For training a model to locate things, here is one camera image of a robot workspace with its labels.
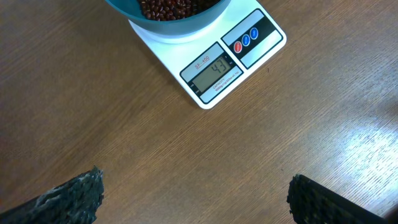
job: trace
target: kitchen scale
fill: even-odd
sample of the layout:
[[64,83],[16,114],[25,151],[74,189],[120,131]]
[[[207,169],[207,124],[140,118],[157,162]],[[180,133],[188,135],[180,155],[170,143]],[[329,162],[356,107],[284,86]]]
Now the kitchen scale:
[[286,35],[256,0],[231,0],[207,27],[167,36],[132,28],[203,109],[210,109],[286,44]]

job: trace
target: pile of beans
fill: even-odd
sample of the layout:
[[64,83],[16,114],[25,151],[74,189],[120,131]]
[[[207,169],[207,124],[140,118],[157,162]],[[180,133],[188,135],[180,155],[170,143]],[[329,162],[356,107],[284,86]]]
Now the pile of beans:
[[220,0],[138,0],[147,19],[173,21],[199,14]]

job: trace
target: wood grain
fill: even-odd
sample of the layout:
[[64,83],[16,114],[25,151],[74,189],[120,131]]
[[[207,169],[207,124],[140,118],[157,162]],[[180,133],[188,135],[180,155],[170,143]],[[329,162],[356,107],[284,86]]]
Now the wood grain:
[[263,0],[285,48],[199,109],[98,0],[1,0],[0,212],[104,170],[96,223],[293,223],[302,173],[398,203],[398,1]]

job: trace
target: brown wooden surface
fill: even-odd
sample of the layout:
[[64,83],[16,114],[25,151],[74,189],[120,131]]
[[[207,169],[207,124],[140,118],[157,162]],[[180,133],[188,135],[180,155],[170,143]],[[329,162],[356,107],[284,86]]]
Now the brown wooden surface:
[[0,212],[94,165],[96,223],[293,223],[298,172],[398,203],[398,1],[263,0],[287,45],[209,111],[104,1],[0,3]]

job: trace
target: blue bowl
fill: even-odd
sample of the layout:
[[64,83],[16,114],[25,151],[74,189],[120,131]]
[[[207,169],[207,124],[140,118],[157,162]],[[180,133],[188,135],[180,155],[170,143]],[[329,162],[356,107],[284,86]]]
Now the blue bowl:
[[163,35],[184,35],[211,24],[224,12],[231,0],[221,0],[208,10],[185,19],[160,22],[146,19],[137,0],[106,0],[106,2],[145,30]]

